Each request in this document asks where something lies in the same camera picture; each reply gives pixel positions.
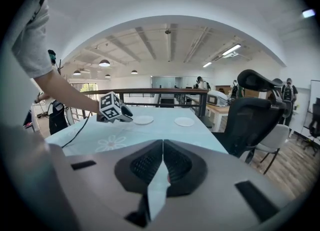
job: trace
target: white chair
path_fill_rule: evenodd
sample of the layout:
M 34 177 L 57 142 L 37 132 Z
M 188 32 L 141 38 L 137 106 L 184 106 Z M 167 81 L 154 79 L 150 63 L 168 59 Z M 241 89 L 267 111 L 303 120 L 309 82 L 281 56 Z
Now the white chair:
M 270 166 L 274 162 L 281 146 L 286 142 L 289 135 L 289 127 L 283 124 L 277 124 L 273 130 L 256 146 L 256 150 L 266 152 L 267 154 L 261 160 L 262 163 L 269 154 L 274 154 L 269 166 L 264 171 L 263 175 L 267 173 Z

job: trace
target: black and white cube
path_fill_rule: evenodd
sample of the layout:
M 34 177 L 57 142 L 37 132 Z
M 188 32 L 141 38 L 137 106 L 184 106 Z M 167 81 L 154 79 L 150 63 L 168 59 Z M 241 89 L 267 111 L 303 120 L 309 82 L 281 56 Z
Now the black and white cube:
M 122 113 L 118 96 L 113 91 L 102 96 L 99 102 L 99 110 L 108 120 L 121 116 Z

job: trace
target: whiteboard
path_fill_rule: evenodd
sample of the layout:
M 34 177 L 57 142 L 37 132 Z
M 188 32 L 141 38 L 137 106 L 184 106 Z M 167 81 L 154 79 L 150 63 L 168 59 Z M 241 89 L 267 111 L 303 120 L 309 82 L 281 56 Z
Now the whiteboard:
M 316 103 L 316 99 L 320 98 L 320 81 L 311 80 L 311 92 L 310 92 L 310 102 L 309 102 L 309 112 L 312 113 L 312 106 Z

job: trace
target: black mesh office chair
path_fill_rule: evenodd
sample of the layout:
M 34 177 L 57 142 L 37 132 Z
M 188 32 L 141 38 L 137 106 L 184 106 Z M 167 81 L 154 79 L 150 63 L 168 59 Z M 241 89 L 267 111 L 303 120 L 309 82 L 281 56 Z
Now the black mesh office chair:
M 318 152 L 318 147 L 315 143 L 315 138 L 320 137 L 320 99 L 317 98 L 317 103 L 312 105 L 312 121 L 309 124 L 310 137 L 313 137 L 312 141 L 306 141 L 308 144 L 303 148 L 305 150 L 308 147 L 313 149 L 313 156 Z
M 255 97 L 236 99 L 230 106 L 225 131 L 212 133 L 230 155 L 239 158 L 245 151 L 254 152 L 256 145 L 277 125 L 286 104 L 274 89 L 281 86 L 279 79 L 271 81 L 253 70 L 244 70 L 237 80 L 243 88 L 258 92 L 272 91 L 274 95 L 273 100 Z

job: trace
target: white plate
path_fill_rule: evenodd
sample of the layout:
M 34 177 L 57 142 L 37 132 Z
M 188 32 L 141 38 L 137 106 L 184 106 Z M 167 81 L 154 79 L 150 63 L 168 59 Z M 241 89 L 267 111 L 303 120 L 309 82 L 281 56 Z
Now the white plate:
M 174 122 L 182 127 L 189 127 L 195 124 L 195 121 L 188 117 L 178 117 Z
M 154 121 L 154 117 L 150 115 L 139 115 L 133 118 L 136 125 L 148 125 Z

